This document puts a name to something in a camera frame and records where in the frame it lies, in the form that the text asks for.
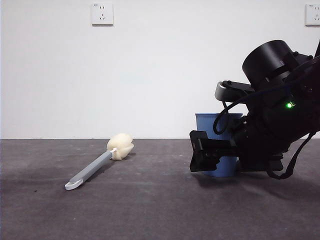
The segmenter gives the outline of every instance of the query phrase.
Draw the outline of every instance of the concrete floor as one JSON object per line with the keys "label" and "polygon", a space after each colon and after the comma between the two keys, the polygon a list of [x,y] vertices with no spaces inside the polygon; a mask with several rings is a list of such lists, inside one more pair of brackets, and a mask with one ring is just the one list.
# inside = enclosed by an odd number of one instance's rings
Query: concrete floor
{"label": "concrete floor", "polygon": [[134,140],[126,160],[110,161],[72,191],[65,183],[106,140],[0,143],[2,240],[320,239],[320,139],[286,180],[191,173],[189,140]]}

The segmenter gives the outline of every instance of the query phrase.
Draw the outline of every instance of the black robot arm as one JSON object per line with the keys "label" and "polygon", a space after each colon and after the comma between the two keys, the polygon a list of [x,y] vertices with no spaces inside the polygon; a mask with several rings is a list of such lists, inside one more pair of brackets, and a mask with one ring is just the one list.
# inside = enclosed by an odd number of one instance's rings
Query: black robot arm
{"label": "black robot arm", "polygon": [[[203,132],[190,133],[193,156],[192,172],[215,170],[222,156],[239,157],[240,171],[266,171],[276,179],[289,177],[302,147],[320,130],[320,44],[315,58],[293,52],[282,40],[256,48],[244,61],[242,69],[251,84],[219,82],[215,97],[229,106],[213,124],[237,104],[246,104],[249,112],[240,120],[229,122],[230,141],[208,139]],[[281,159],[290,144],[309,134],[282,176]]]}

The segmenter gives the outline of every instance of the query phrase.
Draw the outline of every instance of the blue cup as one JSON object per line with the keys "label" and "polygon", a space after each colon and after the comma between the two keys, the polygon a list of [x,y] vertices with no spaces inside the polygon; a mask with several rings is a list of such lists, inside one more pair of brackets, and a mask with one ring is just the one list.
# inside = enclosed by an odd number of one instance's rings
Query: blue cup
{"label": "blue cup", "polygon": [[[227,130],[217,135],[213,130],[214,121],[216,120],[219,113],[196,113],[196,129],[198,131],[204,131],[208,135],[209,139],[216,139],[216,140],[230,140],[231,134]],[[242,113],[229,113],[223,115],[220,118],[217,129],[221,130],[227,124],[227,120],[229,123],[234,119],[239,119],[242,117]],[[222,156],[220,158],[220,162],[216,165],[216,170],[214,171],[204,171],[205,175],[209,175],[211,177],[232,177],[235,175],[237,165],[237,157],[236,156]]]}

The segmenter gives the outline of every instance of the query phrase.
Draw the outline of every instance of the wire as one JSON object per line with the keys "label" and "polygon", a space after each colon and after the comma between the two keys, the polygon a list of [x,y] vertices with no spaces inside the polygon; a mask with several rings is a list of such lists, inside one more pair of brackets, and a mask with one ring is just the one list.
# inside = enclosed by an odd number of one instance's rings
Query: wire
{"label": "wire", "polygon": [[294,153],[293,157],[290,160],[290,163],[288,164],[288,166],[287,166],[287,168],[285,170],[285,173],[283,173],[281,175],[275,174],[272,171],[270,161],[268,161],[267,168],[266,168],[266,173],[269,175],[269,177],[271,177],[273,179],[278,179],[278,180],[289,178],[294,173],[294,168],[295,168],[295,165],[296,165],[296,162],[297,162],[297,157],[298,157],[299,153],[301,152],[301,150],[304,148],[304,146],[310,141],[310,139],[315,134],[316,134],[316,132],[310,132],[309,133],[309,136],[307,137],[307,139],[303,141],[303,143],[300,145],[300,147]]}
{"label": "wire", "polygon": [[217,130],[217,125],[218,125],[218,122],[219,120],[222,118],[222,116],[227,113],[231,108],[233,108],[234,106],[240,104],[240,103],[245,103],[247,100],[253,98],[253,97],[257,97],[257,96],[260,96],[260,95],[263,95],[263,94],[266,94],[266,93],[270,93],[270,92],[273,92],[273,91],[277,91],[277,90],[281,90],[281,89],[285,89],[285,88],[289,88],[297,83],[299,83],[303,78],[301,77],[298,77],[296,80],[292,81],[292,79],[294,79],[298,74],[300,74],[301,72],[303,72],[305,69],[311,67],[312,65],[314,64],[318,64],[320,63],[320,56],[317,56],[315,57],[314,59],[310,60],[310,61],[307,61],[303,64],[301,64],[300,66],[298,66],[297,68],[295,68],[293,70],[293,72],[291,72],[291,74],[286,77],[285,81],[287,83],[285,83],[284,85],[281,85],[281,86],[277,86],[277,87],[273,87],[273,88],[270,88],[270,89],[266,89],[266,90],[262,90],[262,91],[256,91],[256,92],[253,92],[249,95],[246,95],[240,99],[238,99],[237,101],[231,103],[228,107],[224,108],[220,113],[219,115],[217,116],[217,118],[214,120],[214,123],[213,123],[213,131],[215,134],[217,135],[220,135],[222,133],[220,133],[221,131],[218,131]]}
{"label": "wire", "polygon": [[[222,104],[223,104],[223,106],[224,106],[224,109],[226,109],[226,108],[228,107],[225,101],[222,101]],[[220,130],[220,131],[219,131],[219,130],[216,130],[216,131],[219,133],[219,135],[220,135],[220,134],[223,134],[223,133],[227,130],[228,125],[229,125],[229,111],[227,110],[227,111],[226,111],[225,125],[224,125],[223,129]],[[218,133],[215,132],[214,125],[212,125],[212,128],[213,128],[214,133],[215,133],[215,134],[218,134]]]}

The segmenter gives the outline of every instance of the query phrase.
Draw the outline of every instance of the wall socket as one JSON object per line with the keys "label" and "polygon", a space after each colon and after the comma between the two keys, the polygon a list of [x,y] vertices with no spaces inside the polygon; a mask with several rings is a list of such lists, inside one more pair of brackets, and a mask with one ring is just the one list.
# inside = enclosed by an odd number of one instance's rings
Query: wall socket
{"label": "wall socket", "polygon": [[113,25],[114,5],[112,2],[94,3],[91,6],[92,25]]}
{"label": "wall socket", "polygon": [[320,4],[305,5],[305,25],[320,26]]}

